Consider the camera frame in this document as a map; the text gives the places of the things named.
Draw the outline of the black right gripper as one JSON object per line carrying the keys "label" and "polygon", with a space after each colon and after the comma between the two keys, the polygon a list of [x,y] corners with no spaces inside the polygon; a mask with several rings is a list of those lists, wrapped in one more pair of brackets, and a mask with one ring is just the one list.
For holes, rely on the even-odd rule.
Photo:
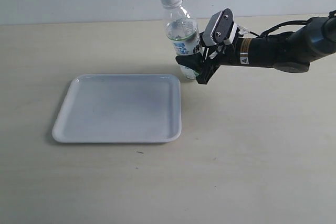
{"label": "black right gripper", "polygon": [[224,42],[219,45],[205,46],[203,33],[200,33],[202,52],[193,55],[178,55],[175,57],[180,66],[192,69],[198,73],[196,81],[198,84],[206,85],[214,73],[219,69],[224,58],[233,54],[236,50],[238,40],[242,37],[237,33],[232,44],[225,45]]}

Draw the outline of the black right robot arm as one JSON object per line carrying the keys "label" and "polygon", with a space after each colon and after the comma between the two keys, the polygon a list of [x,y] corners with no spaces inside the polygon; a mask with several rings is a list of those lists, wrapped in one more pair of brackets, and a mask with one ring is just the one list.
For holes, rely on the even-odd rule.
{"label": "black right robot arm", "polygon": [[276,26],[255,38],[238,35],[232,44],[204,46],[203,53],[177,56],[179,65],[197,72],[199,84],[207,84],[221,66],[273,68],[305,73],[310,64],[335,53],[335,14],[308,20],[291,20],[278,26],[301,25],[296,32],[272,34]]}

